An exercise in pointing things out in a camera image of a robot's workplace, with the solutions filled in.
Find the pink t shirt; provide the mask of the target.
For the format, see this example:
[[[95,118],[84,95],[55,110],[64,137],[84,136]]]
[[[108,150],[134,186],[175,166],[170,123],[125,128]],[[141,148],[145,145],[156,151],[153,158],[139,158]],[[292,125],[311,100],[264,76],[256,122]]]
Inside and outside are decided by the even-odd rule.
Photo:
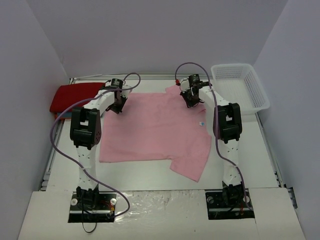
[[[131,93],[121,113],[103,115],[99,162],[170,160],[170,169],[198,182],[212,137],[202,103],[188,108],[176,86],[158,93]]]

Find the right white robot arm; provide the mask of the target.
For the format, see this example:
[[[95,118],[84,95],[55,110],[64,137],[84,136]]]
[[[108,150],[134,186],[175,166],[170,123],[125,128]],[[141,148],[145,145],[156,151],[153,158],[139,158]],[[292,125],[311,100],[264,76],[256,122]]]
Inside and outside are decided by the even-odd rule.
[[[219,95],[209,82],[200,80],[198,74],[176,79],[180,95],[188,108],[202,103],[205,106],[207,132],[216,140],[216,152],[223,160],[222,202],[234,206],[244,195],[243,181],[238,171],[239,140],[242,128],[238,103],[231,103]]]

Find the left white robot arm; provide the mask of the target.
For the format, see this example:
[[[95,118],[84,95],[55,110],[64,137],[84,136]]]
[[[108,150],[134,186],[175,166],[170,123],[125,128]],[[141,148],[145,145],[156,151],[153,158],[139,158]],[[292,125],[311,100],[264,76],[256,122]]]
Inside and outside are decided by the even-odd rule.
[[[93,180],[97,177],[97,145],[102,138],[101,116],[105,111],[122,112],[130,93],[125,89],[127,87],[124,80],[113,78],[92,100],[71,111],[70,139],[81,165],[76,195],[83,198],[82,203],[89,209],[95,209],[101,203],[99,184]]]

